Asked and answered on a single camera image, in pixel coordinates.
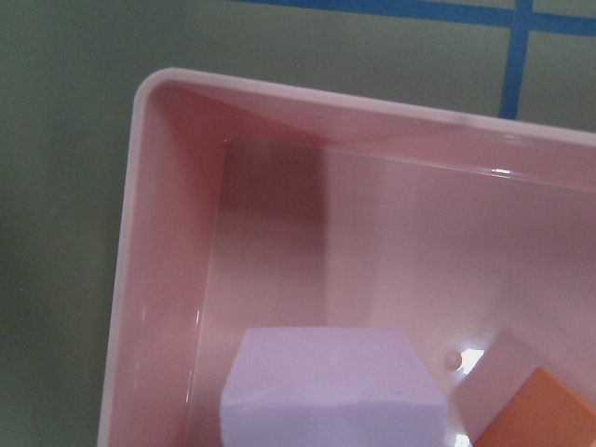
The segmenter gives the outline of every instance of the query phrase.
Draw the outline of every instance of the purple block front face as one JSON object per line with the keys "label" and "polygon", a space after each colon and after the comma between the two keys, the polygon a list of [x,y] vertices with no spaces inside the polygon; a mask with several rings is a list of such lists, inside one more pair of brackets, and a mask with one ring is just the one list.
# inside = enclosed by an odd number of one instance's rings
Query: purple block front face
{"label": "purple block front face", "polygon": [[430,447],[446,417],[410,342],[385,329],[249,329],[220,410],[225,447]]}

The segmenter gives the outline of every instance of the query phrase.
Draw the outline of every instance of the purple block top face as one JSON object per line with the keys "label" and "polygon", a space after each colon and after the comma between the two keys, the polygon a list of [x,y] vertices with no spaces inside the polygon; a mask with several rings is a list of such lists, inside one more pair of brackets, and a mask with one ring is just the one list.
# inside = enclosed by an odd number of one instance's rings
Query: purple block top face
{"label": "purple block top face", "polygon": [[444,397],[403,332],[259,328],[244,333],[222,405],[305,406]]}

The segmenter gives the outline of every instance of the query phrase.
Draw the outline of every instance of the orange block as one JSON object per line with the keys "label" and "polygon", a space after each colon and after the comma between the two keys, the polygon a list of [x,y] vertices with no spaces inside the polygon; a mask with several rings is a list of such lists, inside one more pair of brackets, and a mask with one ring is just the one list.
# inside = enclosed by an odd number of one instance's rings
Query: orange block
{"label": "orange block", "polygon": [[474,442],[517,446],[596,447],[596,407],[538,368]]}

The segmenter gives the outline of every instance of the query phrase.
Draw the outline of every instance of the pink bin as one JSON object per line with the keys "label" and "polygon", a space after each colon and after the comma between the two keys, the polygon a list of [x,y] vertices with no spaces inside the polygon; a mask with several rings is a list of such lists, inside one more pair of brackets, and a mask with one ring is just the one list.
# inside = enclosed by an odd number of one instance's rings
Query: pink bin
{"label": "pink bin", "polygon": [[538,366],[596,402],[596,135],[153,74],[99,446],[220,447],[219,396],[254,326],[406,331],[448,398],[445,446],[475,440]]}

